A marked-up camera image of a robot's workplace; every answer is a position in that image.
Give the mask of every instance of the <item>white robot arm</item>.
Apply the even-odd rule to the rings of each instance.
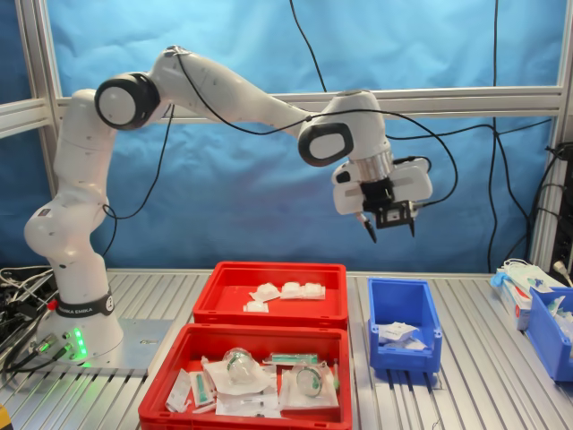
[[[281,129],[298,139],[301,157],[313,166],[348,157],[332,176],[335,206],[341,214],[354,214],[374,241],[365,211],[374,215],[377,228],[408,224],[413,231],[414,202],[432,194],[427,161],[395,164],[382,115],[356,111],[379,108],[370,92],[339,93],[321,114],[313,115],[271,97],[221,64],[169,47],[149,73],[122,74],[97,91],[73,94],[58,139],[57,195],[26,225],[26,241],[48,259],[56,276],[56,311],[45,316],[37,337],[53,335],[50,339],[69,344],[70,354],[60,361],[86,361],[122,340],[105,264],[91,247],[90,233],[106,216],[102,206],[107,204],[116,130],[157,121],[170,105],[213,121],[259,122]]]

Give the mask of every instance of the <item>sterile package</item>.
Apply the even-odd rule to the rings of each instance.
[[[569,322],[565,318],[557,314],[553,318],[555,318],[555,322],[557,323],[557,325],[559,325],[559,328],[561,329],[561,331],[563,331],[563,334],[567,336],[569,338],[569,341],[573,344],[573,322]],[[571,353],[569,356],[573,358],[573,348],[571,349]]]
[[[272,384],[263,391],[233,396],[219,394],[217,398],[217,415],[234,417],[278,417],[277,367],[263,366],[262,371],[269,375]]]
[[[280,291],[271,283],[260,285],[257,291],[249,294],[256,302],[268,302],[280,297]]]
[[[384,348],[403,348],[421,351],[428,348],[425,343],[416,338],[409,338],[401,342],[390,342],[383,345]]]
[[[191,390],[191,376],[181,369],[169,397],[165,402],[167,410],[170,412],[185,412],[187,407],[192,403],[187,399],[189,396],[189,391]]]
[[[298,282],[287,282],[283,285],[283,289],[280,292],[280,298],[299,298],[302,295],[301,284]]]
[[[553,300],[551,303],[547,305],[547,310],[552,315],[552,317],[555,317],[555,315],[557,315],[557,312],[559,311],[559,306],[561,306],[561,302],[563,300],[565,300],[565,296],[557,297],[555,300]]]
[[[251,355],[239,348],[231,349],[223,361],[203,366],[215,383],[217,393],[241,395],[263,391],[272,385],[270,376]]]
[[[531,314],[531,296],[529,289],[525,292],[515,285],[503,269],[490,280],[490,284],[498,292],[501,302],[513,321],[516,330],[527,330]]]
[[[217,390],[215,390],[215,383],[211,379],[209,373],[205,371],[205,365],[208,364],[208,362],[209,362],[208,358],[206,358],[205,356],[201,357],[201,366],[203,368],[203,374],[205,375],[205,388],[207,388],[207,390],[209,391],[212,391],[213,395],[216,396]]]
[[[326,363],[283,370],[278,405],[281,410],[337,407],[334,375]]]
[[[287,282],[283,285],[280,298],[305,298],[310,300],[323,300],[326,297],[326,287],[321,284],[307,282],[300,285],[298,282]]]
[[[273,352],[262,360],[265,365],[295,366],[301,364],[317,365],[319,356],[316,354],[280,354]]]
[[[212,403],[214,400],[213,391],[209,390],[206,386],[205,374],[203,372],[190,372],[189,376],[191,376],[191,388],[195,407],[198,408]]]
[[[257,302],[256,300],[247,303],[243,306],[243,312],[269,312],[269,305],[263,302]]]
[[[566,287],[555,280],[538,266],[524,262],[523,260],[510,259],[503,263],[502,268],[511,278],[513,283],[529,295],[529,288],[534,288],[540,293],[551,293],[552,288]]]
[[[323,300],[326,297],[326,287],[321,284],[307,282],[301,287],[303,298],[311,300]]]
[[[562,308],[557,310],[557,315],[565,318],[566,321],[573,323],[573,312],[564,311]]]
[[[414,326],[403,322],[393,322],[392,324],[378,324],[379,343],[403,342],[412,336],[416,331]]]

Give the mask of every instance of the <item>red plastic bin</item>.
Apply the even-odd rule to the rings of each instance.
[[[320,283],[324,300],[267,302],[268,313],[246,313],[243,306],[259,285],[270,282],[279,289],[286,282]],[[193,317],[196,323],[325,327],[346,329],[346,268],[340,264],[298,262],[220,262],[201,292]]]
[[[259,362],[271,352],[287,354],[313,352],[330,366],[338,358],[340,392],[338,408],[288,410],[283,418],[225,417],[215,411],[193,414],[194,404],[185,413],[171,413],[165,407],[167,396],[180,369],[201,370],[201,356],[217,361],[231,348],[245,348]],[[352,402],[348,337],[338,329],[252,327],[235,325],[185,325],[139,407],[142,430],[350,430]],[[278,367],[278,389],[282,366]]]

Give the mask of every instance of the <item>blue backdrop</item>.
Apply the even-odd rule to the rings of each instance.
[[[565,3],[501,2],[499,85],[557,82]],[[64,95],[96,88],[117,73],[149,70],[161,49],[172,44],[213,58],[268,92],[321,90],[287,0],[139,5],[127,0],[49,2]],[[493,0],[299,0],[295,5],[329,90],[492,83]],[[543,119],[502,118],[498,124],[504,131]],[[423,121],[436,133],[483,122],[491,120]],[[544,124],[502,137],[514,194],[526,208],[543,173],[549,131]],[[388,132],[421,131],[392,120]],[[118,134],[108,181],[118,215],[139,207],[155,175],[164,133],[165,126],[152,125]],[[492,134],[478,129],[445,141],[458,162],[456,193],[421,212],[415,238],[406,227],[380,230],[374,245],[353,217],[336,213],[329,181],[334,167],[304,164],[292,137],[251,136],[225,125],[173,125],[157,187],[143,211],[120,221],[107,263],[212,267],[221,260],[280,260],[342,262],[352,270],[485,271],[492,232],[487,195]],[[436,141],[394,142],[393,149],[397,157],[432,159],[434,198],[450,189],[453,171]],[[23,154],[26,147],[16,151]],[[6,177],[21,173],[5,159],[0,163]],[[41,159],[34,163],[26,166],[25,182],[45,181]],[[24,201],[23,185],[14,190],[12,211],[23,225],[33,210]],[[500,226],[493,255],[500,263],[525,231],[501,163],[494,194]],[[112,227],[107,220],[94,233],[96,249],[105,249]],[[18,244],[14,252],[4,251],[7,262],[37,260],[22,245],[21,230],[2,229],[7,240],[0,243],[0,253]]]

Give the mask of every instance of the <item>blue storage box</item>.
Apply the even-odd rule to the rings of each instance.
[[[538,293],[531,288],[531,295],[532,304],[527,336],[534,345],[545,370],[554,381],[573,381],[571,342],[547,309],[551,301],[565,296],[560,307],[566,311],[573,311],[573,289],[553,288],[552,293]]]
[[[370,297],[370,366],[434,373],[440,370],[441,327],[425,280],[368,279]],[[378,324],[394,322],[413,325],[414,337],[424,350],[384,348],[378,342]]]

